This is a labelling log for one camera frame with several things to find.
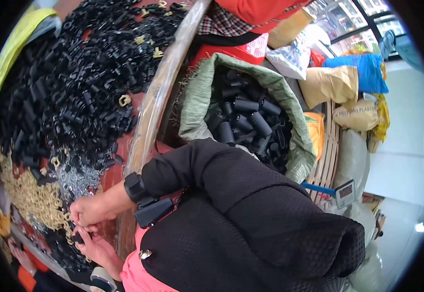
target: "digital scale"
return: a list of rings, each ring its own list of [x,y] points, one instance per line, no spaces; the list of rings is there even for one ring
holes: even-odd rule
[[[325,193],[327,195],[335,197],[335,201],[337,202],[337,207],[339,209],[351,205],[356,200],[355,180],[353,179],[348,181],[347,183],[342,184],[336,189],[329,189],[320,185],[308,184],[306,182],[303,182],[301,186],[312,191]]]

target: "button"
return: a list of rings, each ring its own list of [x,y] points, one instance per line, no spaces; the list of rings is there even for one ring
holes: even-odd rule
[[[139,251],[139,259],[140,260],[145,260],[146,258],[148,258],[150,255],[152,254],[152,251],[150,249],[146,249],[146,250],[140,250]]]

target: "clear plastic sheet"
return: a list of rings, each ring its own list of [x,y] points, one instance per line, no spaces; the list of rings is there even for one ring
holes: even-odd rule
[[[176,41],[168,47],[163,55],[162,62],[142,102],[142,110],[139,114],[124,176],[132,172],[140,173],[142,167],[150,160],[150,153],[171,88],[210,2],[211,0],[197,0],[194,3],[176,32]],[[126,258],[136,249],[134,241],[136,226],[133,210],[118,216],[117,252],[122,258]]]

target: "black quilted jacket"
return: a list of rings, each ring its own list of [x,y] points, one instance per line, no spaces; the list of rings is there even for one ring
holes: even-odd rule
[[[145,270],[180,292],[338,292],[364,260],[362,225],[241,149],[194,140],[142,177],[154,196],[194,189],[140,244]]]

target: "black sleeve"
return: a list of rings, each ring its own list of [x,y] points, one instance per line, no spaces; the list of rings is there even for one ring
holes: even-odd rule
[[[308,196],[300,185],[270,170],[242,149],[210,138],[193,140],[157,155],[142,169],[142,178],[145,189],[157,197],[188,185],[206,190],[221,213],[244,198],[275,186],[290,187]]]
[[[61,292],[60,286],[54,283],[46,273],[37,271],[34,275],[35,286],[32,292]]]

